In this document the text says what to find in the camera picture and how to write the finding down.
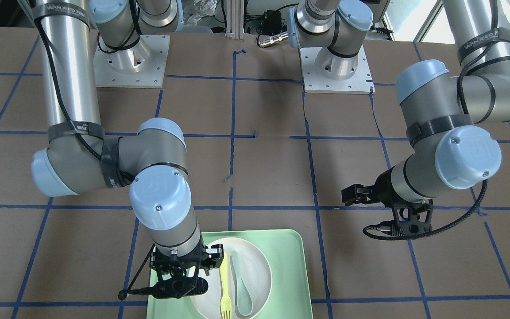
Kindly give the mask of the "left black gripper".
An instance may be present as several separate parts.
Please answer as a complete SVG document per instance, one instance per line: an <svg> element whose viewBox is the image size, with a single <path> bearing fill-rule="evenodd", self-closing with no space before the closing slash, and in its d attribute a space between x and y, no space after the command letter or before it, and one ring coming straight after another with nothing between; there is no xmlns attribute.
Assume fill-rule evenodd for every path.
<svg viewBox="0 0 510 319"><path fill-rule="evenodd" d="M395 208L398 202L398 194L391 184L391 173L393 169L380 174L372 186L353 184L341 191L341 200L345 206L354 204L382 203L385 207Z"/></svg>

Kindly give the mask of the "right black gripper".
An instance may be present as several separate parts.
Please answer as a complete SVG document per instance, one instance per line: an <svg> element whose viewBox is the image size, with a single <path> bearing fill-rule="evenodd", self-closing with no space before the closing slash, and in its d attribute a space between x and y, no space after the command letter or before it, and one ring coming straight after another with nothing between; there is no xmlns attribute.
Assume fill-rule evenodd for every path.
<svg viewBox="0 0 510 319"><path fill-rule="evenodd" d="M201 237L197 240L192 250L180 256L180 250L170 248L164 254L155 244L150 252L150 268L161 275L185 275L191 267L204 270L205 275L210 275L210 270L220 268L224 261L224 245L215 244L208 248Z"/></svg>

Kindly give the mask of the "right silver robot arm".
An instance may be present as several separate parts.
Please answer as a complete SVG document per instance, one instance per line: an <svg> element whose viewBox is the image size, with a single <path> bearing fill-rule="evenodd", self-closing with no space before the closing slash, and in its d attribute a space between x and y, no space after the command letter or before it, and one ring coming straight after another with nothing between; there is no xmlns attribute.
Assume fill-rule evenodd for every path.
<svg viewBox="0 0 510 319"><path fill-rule="evenodd" d="M224 259L207 248L192 204L186 144L180 127L155 117L135 136L107 138L100 124L90 36L95 23L107 53L142 49L140 27L176 31L178 0L32 0L42 40L49 146L31 172L49 197L129 186L133 211L152 237L157 269L171 276L190 267L209 272Z"/></svg>

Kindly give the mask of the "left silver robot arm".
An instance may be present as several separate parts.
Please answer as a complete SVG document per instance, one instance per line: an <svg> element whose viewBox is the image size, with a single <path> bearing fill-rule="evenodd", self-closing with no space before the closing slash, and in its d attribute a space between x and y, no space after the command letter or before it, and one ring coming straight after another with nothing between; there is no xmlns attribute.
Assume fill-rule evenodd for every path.
<svg viewBox="0 0 510 319"><path fill-rule="evenodd" d="M502 154L479 123L510 122L510 25L497 0L443 2L462 67L452 77L439 60L405 69L395 88L413 154L372 186L342 190L347 206L430 202L493 176Z"/></svg>

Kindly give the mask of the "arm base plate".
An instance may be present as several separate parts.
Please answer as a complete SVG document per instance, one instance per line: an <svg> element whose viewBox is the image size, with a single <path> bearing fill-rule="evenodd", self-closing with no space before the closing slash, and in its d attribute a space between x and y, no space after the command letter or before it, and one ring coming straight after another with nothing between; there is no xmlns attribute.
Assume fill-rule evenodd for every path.
<svg viewBox="0 0 510 319"><path fill-rule="evenodd" d="M97 87L163 87L170 36L143 35L135 47L115 53L97 48L94 74Z"/></svg>
<svg viewBox="0 0 510 319"><path fill-rule="evenodd" d="M358 93L376 91L363 47L350 58L334 56L327 48L299 49L306 93Z"/></svg>

